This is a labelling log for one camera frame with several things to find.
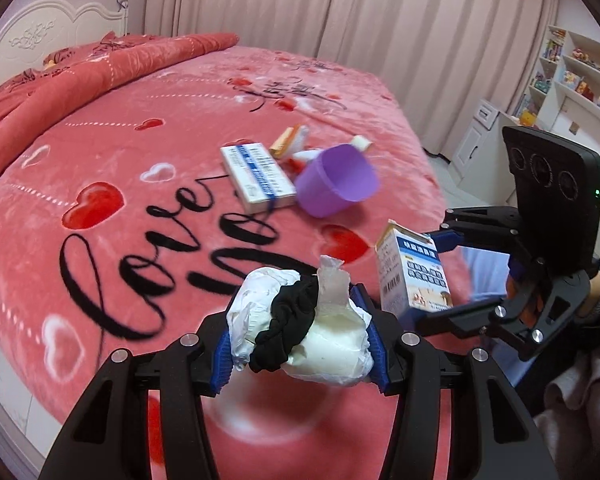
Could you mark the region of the blue white tall carton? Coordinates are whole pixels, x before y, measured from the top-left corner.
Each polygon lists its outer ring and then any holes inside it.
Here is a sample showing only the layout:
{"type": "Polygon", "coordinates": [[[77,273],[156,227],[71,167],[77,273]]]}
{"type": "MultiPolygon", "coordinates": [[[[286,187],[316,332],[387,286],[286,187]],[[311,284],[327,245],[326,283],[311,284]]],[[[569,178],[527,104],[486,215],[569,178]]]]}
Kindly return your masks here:
{"type": "Polygon", "coordinates": [[[381,307],[397,318],[452,307],[434,240],[389,220],[375,245],[381,307]]]}

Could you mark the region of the purple paper cup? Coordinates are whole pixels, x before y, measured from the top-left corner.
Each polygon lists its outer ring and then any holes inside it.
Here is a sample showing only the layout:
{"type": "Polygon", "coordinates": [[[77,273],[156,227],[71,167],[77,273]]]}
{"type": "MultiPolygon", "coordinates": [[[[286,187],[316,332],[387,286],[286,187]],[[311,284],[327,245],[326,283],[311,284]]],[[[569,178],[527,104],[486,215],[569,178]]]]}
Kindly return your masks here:
{"type": "Polygon", "coordinates": [[[373,196],[379,179],[360,151],[340,144],[321,151],[294,186],[300,208],[314,218],[326,218],[373,196]]]}

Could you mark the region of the white bag black band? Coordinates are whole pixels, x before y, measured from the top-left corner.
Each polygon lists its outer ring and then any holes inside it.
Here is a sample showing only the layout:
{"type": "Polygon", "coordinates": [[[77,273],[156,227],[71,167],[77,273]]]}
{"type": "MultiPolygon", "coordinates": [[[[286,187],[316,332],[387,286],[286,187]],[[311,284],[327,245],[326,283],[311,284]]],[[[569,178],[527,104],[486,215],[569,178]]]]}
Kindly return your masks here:
{"type": "Polygon", "coordinates": [[[351,299],[342,266],[322,255],[312,274],[251,271],[226,314],[234,367],[343,387],[365,380],[374,365],[372,317],[351,299]]]}

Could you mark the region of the beige slim carton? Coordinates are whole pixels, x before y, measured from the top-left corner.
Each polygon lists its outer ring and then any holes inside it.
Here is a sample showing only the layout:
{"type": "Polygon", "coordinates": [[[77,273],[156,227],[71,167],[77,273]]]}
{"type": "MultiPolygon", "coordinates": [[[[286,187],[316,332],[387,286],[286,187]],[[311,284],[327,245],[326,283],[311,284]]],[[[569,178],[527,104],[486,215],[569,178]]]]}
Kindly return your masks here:
{"type": "Polygon", "coordinates": [[[275,159],[283,159],[288,152],[291,143],[294,142],[296,128],[288,127],[268,148],[268,151],[275,159]]]}

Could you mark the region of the white blue medicine box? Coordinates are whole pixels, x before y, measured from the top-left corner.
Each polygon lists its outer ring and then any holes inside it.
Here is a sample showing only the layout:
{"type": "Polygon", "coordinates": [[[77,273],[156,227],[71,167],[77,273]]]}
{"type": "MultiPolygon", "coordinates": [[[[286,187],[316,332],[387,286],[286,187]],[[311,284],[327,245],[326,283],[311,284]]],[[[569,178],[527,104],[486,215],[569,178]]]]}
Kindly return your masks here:
{"type": "Polygon", "coordinates": [[[297,191],[261,143],[220,148],[222,163],[247,214],[292,206],[297,191]]]}

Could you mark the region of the small white roll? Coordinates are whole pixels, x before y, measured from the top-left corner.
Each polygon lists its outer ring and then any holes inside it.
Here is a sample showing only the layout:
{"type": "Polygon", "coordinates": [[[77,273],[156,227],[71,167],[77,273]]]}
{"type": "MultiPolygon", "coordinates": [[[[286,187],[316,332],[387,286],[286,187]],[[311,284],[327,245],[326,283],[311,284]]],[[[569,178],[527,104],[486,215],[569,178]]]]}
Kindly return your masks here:
{"type": "Polygon", "coordinates": [[[357,134],[351,139],[350,144],[360,153],[365,153],[373,145],[373,142],[368,140],[365,136],[357,134]]]}

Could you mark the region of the light blue trousers leg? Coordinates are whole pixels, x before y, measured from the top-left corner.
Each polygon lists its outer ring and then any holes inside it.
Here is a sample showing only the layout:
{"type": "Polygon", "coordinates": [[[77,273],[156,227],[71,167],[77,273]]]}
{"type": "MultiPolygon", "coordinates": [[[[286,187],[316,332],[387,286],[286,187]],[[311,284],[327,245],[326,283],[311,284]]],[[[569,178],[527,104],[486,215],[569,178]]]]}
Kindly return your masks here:
{"type": "Polygon", "coordinates": [[[506,295],[508,255],[469,247],[462,248],[462,255],[469,270],[471,301],[506,295]]]}

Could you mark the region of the grey coat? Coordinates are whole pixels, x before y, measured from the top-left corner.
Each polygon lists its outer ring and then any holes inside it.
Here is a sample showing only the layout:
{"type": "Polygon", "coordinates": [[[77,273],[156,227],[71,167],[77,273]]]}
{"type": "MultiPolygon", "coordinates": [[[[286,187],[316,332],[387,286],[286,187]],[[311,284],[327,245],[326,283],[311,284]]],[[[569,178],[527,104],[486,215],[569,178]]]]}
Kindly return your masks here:
{"type": "Polygon", "coordinates": [[[562,479],[592,479],[600,452],[600,348],[548,384],[534,421],[562,479]]]}

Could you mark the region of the white desk with shelves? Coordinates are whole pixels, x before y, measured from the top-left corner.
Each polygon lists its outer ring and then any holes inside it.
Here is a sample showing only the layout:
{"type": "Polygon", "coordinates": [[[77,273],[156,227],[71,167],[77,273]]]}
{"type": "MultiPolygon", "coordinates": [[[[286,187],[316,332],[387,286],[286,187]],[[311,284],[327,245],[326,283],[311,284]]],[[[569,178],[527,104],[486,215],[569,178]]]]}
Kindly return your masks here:
{"type": "MultiPolygon", "coordinates": [[[[547,27],[540,54],[512,114],[482,100],[450,162],[458,188],[488,205],[515,203],[502,139],[505,126],[530,126],[580,143],[600,155],[600,42],[547,27]]],[[[600,255],[600,229],[596,242],[600,255]]]]}

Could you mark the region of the pink pleated curtain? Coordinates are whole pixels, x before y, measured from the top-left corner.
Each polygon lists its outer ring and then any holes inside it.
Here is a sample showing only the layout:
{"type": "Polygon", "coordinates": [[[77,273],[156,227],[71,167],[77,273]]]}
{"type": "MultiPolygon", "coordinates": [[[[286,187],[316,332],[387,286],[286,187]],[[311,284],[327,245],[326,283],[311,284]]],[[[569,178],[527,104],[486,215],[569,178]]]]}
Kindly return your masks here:
{"type": "Polygon", "coordinates": [[[250,47],[366,70],[430,153],[451,156],[480,101],[514,108],[559,0],[146,0],[159,35],[234,32],[250,47]]]}

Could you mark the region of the pink heart-print bed blanket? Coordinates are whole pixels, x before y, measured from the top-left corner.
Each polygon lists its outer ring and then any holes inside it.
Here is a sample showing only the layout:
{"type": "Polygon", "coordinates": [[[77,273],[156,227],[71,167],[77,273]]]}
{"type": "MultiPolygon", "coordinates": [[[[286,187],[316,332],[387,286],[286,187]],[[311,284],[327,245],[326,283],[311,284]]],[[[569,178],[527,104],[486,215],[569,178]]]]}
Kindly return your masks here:
{"type": "Polygon", "coordinates": [[[378,292],[389,220],[416,231],[446,200],[374,75],[234,47],[111,90],[47,129],[0,175],[0,427],[34,462],[108,354],[156,351],[222,310],[258,266],[341,259],[378,292]],[[311,148],[370,141],[369,200],[314,219],[248,217],[221,151],[305,125],[311,148]]]}

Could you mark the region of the folded red quilt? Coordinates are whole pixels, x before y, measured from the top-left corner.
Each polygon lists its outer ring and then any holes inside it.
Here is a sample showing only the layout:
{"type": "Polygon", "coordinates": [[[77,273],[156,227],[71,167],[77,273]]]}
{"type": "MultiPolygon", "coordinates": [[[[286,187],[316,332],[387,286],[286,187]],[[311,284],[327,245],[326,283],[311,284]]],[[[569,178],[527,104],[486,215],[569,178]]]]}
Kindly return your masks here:
{"type": "Polygon", "coordinates": [[[232,32],[178,37],[112,32],[61,49],[45,70],[24,70],[0,85],[0,175],[44,133],[85,104],[163,68],[238,44],[232,32]]]}

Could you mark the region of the white carved headboard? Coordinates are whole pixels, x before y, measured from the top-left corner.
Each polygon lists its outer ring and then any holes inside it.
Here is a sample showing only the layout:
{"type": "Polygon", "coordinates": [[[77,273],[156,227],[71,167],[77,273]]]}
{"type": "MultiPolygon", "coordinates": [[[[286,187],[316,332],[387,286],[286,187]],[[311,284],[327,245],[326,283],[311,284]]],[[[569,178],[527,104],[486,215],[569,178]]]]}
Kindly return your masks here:
{"type": "Polygon", "coordinates": [[[129,0],[117,10],[100,2],[77,8],[66,0],[38,0],[24,6],[0,30],[0,84],[25,70],[38,70],[46,55],[128,32],[129,0]]]}

